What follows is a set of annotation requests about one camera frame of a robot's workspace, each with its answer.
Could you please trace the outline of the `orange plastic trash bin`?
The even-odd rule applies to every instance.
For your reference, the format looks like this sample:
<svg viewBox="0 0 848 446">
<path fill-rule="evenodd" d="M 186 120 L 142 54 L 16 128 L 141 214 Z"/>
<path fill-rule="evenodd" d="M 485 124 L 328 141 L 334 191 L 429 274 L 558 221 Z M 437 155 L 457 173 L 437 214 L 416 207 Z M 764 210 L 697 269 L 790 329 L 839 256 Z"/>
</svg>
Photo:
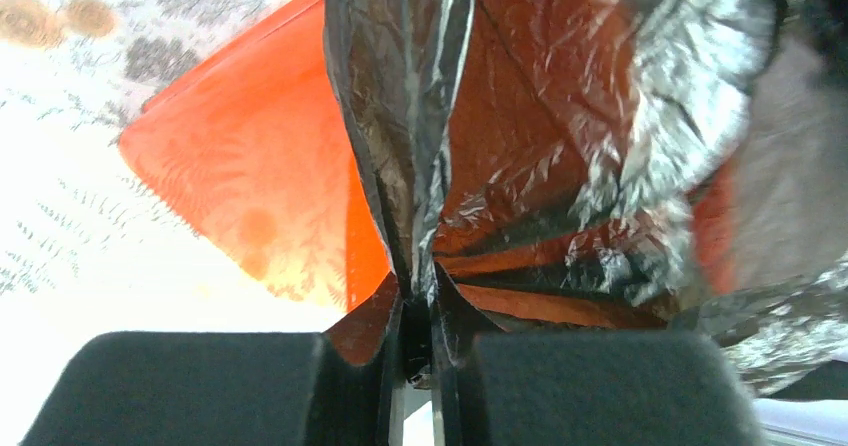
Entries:
<svg viewBox="0 0 848 446">
<path fill-rule="evenodd" d="M 330 82 L 326 0 L 295 0 L 156 95 L 120 140 L 138 176 L 283 297 L 361 304 L 393 272 Z M 737 284 L 732 154 L 693 218 L 715 295 Z M 600 300 L 458 283 L 487 312 L 599 327 L 669 319 Z"/>
</svg>

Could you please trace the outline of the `black plastic trash bag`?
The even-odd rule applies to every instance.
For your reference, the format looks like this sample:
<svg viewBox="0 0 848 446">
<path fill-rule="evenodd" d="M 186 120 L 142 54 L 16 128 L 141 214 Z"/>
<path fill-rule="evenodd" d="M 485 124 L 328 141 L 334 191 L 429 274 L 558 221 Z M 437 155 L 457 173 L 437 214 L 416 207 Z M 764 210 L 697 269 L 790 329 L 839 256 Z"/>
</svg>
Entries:
<svg viewBox="0 0 848 446">
<path fill-rule="evenodd" d="M 326 0 L 324 51 L 403 298 L 600 300 L 716 341 L 766 396 L 847 344 L 842 265 L 716 296 L 718 189 L 784 0 Z"/>
</svg>

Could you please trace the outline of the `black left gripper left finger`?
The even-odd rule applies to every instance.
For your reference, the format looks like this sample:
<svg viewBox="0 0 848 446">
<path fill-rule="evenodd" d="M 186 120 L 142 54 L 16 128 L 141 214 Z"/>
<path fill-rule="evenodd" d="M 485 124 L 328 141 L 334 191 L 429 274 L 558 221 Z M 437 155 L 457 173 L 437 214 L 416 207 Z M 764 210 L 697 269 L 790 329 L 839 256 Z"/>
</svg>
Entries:
<svg viewBox="0 0 848 446">
<path fill-rule="evenodd" d="M 388 275 L 325 332 L 115 332 L 69 361 L 27 445 L 397 445 L 403 301 Z"/>
</svg>

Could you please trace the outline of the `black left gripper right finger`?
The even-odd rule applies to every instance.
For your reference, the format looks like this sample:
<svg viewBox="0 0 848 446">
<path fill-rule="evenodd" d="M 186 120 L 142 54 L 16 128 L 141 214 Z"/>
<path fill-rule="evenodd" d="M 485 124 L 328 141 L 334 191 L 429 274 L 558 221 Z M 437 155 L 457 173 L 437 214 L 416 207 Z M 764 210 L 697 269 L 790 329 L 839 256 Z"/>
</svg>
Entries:
<svg viewBox="0 0 848 446">
<path fill-rule="evenodd" d="M 718 348 L 675 331 L 504 332 L 443 271 L 430 294 L 439 445 L 758 445 Z"/>
</svg>

